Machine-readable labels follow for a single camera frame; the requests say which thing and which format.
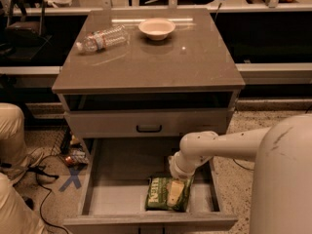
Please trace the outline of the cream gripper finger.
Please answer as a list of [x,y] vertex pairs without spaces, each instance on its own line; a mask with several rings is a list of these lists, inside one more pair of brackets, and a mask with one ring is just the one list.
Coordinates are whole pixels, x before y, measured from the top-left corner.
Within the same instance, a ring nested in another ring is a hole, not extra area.
[[176,203],[177,200],[182,193],[184,188],[184,182],[180,180],[173,180],[170,188],[169,188],[169,194],[168,194],[168,199],[167,199],[167,205],[169,207],[173,207]]

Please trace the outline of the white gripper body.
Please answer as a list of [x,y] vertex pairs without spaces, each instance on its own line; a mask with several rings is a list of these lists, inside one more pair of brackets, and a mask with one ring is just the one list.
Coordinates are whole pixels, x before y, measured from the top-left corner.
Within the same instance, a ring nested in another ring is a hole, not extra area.
[[196,166],[181,151],[168,157],[171,176],[176,179],[186,180],[194,176]]

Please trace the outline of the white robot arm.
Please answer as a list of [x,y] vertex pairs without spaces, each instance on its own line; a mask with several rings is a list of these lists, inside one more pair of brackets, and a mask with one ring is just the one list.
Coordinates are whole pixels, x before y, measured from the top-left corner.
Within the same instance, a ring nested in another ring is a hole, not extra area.
[[190,133],[169,158],[171,175],[187,179],[210,158],[254,161],[250,234],[312,234],[312,115],[220,136]]

